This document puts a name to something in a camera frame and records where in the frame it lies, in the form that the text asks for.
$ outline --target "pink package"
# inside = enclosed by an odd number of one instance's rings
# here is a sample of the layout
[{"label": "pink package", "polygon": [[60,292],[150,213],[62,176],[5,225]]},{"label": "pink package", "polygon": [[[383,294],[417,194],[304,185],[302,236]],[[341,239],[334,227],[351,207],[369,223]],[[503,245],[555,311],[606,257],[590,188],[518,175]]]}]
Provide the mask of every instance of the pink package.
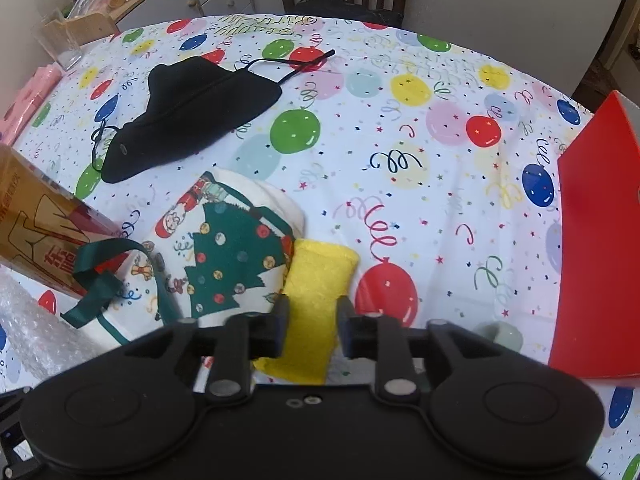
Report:
[{"label": "pink package", "polygon": [[29,119],[61,78],[62,71],[55,64],[36,70],[0,120],[0,142],[9,146],[15,142]]}]

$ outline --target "red balloon print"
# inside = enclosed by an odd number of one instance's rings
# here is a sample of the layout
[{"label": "red balloon print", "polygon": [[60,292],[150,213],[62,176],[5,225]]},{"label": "red balloon print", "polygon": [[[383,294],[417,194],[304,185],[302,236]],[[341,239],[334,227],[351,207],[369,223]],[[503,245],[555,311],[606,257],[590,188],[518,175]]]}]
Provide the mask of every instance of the red balloon print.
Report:
[{"label": "red balloon print", "polygon": [[177,22],[173,22],[166,28],[166,33],[167,34],[173,34],[174,32],[178,32],[179,30],[183,30],[187,25],[189,25],[190,21],[191,21],[191,19],[178,20]]},{"label": "red balloon print", "polygon": [[221,48],[217,48],[216,50],[212,50],[211,52],[202,54],[202,57],[217,65],[220,61],[222,61],[222,58],[225,57],[225,51]]},{"label": "red balloon print", "polygon": [[56,310],[58,309],[58,302],[56,301],[56,297],[51,290],[44,291],[43,295],[38,300],[38,304],[52,314],[55,314]]},{"label": "red balloon print", "polygon": [[480,148],[488,148],[500,141],[502,130],[491,117],[475,115],[466,122],[466,134]]},{"label": "red balloon print", "polygon": [[[324,54],[322,50],[318,50],[317,48],[313,48],[312,46],[300,46],[291,54],[289,54],[289,59],[293,59],[294,61],[313,61],[314,59],[322,56],[322,54]],[[325,63],[326,59],[323,59],[321,62],[316,63],[315,65],[304,68],[302,72],[313,72],[314,70],[318,70]]]},{"label": "red balloon print", "polygon": [[104,94],[104,91],[107,88],[109,88],[109,85],[111,84],[112,81],[113,79],[107,79],[106,81],[101,82],[97,87],[95,87],[94,91],[91,94],[90,99],[91,100],[97,99],[102,94]]},{"label": "red balloon print", "polygon": [[358,314],[380,312],[411,326],[418,313],[418,293],[411,276],[388,261],[371,267],[358,283],[355,309]]},{"label": "red balloon print", "polygon": [[377,23],[369,23],[369,22],[362,22],[362,24],[365,27],[374,28],[375,30],[382,30],[383,28],[388,27],[388,25],[379,25]]}]

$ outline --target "red folder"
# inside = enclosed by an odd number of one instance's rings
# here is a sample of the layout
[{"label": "red folder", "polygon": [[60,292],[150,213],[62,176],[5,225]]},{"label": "red folder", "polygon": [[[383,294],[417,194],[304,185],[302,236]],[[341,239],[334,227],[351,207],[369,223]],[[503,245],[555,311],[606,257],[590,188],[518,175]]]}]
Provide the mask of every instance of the red folder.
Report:
[{"label": "red folder", "polygon": [[558,160],[562,269],[549,365],[640,376],[640,108],[612,92]]}]

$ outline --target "bubble wrap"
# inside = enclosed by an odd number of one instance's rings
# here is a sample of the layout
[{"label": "bubble wrap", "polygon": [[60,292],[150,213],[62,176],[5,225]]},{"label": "bubble wrap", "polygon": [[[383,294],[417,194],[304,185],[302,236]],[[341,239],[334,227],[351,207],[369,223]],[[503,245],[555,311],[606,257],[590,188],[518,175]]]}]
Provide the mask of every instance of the bubble wrap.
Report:
[{"label": "bubble wrap", "polygon": [[39,380],[100,355],[80,331],[38,305],[0,268],[0,325],[22,365]]}]

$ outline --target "yellow sponge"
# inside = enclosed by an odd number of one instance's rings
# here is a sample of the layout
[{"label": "yellow sponge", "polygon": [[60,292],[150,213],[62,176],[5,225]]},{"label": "yellow sponge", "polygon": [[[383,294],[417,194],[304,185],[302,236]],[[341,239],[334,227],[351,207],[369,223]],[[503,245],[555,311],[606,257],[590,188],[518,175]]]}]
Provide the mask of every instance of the yellow sponge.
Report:
[{"label": "yellow sponge", "polygon": [[358,261],[348,247],[296,240],[283,290],[290,306],[284,350],[279,359],[258,359],[258,370],[294,383],[324,383],[335,348],[335,301],[348,293]]}]

